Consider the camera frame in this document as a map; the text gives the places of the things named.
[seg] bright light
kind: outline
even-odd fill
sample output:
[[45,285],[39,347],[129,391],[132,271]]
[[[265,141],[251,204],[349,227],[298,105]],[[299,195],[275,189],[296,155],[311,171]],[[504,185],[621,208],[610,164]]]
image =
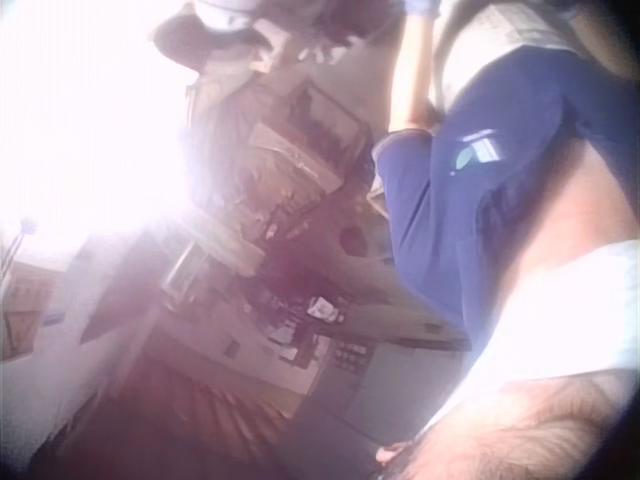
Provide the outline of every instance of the bright light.
[[153,2],[18,2],[0,30],[0,222],[76,242],[186,205],[194,73],[148,42]]

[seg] blue glove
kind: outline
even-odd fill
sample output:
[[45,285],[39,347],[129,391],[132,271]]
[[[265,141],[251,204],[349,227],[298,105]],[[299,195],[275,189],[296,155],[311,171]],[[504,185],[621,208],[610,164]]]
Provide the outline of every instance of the blue glove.
[[437,17],[440,10],[440,0],[404,0],[404,10],[409,15]]

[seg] forearm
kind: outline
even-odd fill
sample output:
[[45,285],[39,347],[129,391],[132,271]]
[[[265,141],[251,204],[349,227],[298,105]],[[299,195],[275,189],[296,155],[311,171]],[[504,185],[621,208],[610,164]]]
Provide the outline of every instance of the forearm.
[[393,74],[389,131],[431,127],[426,98],[431,76],[434,19],[407,15]]

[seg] skin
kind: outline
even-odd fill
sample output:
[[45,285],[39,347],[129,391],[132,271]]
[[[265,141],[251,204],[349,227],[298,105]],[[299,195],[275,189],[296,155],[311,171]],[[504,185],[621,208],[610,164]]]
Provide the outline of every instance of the skin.
[[[432,19],[407,18],[394,75],[390,131],[433,128],[422,113],[431,68],[425,52],[431,51],[432,31]],[[535,228],[502,278],[497,317],[532,275],[639,236],[631,205],[589,142],[568,141],[557,155],[566,167],[550,179]],[[406,478],[476,478],[474,462],[482,455],[515,467],[533,465],[544,478],[571,475],[627,405],[636,379],[637,372],[606,371],[521,381],[463,401],[426,436]],[[534,440],[551,448],[523,447],[537,445]],[[568,445],[568,450],[554,450],[555,444]],[[388,462],[397,450],[383,449],[378,456]]]

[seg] window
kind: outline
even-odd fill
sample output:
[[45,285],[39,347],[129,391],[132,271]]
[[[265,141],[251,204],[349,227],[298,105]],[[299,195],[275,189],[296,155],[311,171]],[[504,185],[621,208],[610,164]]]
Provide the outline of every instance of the window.
[[231,340],[231,342],[229,342],[229,345],[227,345],[227,348],[225,348],[224,350],[224,356],[229,358],[236,358],[239,350],[240,344],[235,340]]

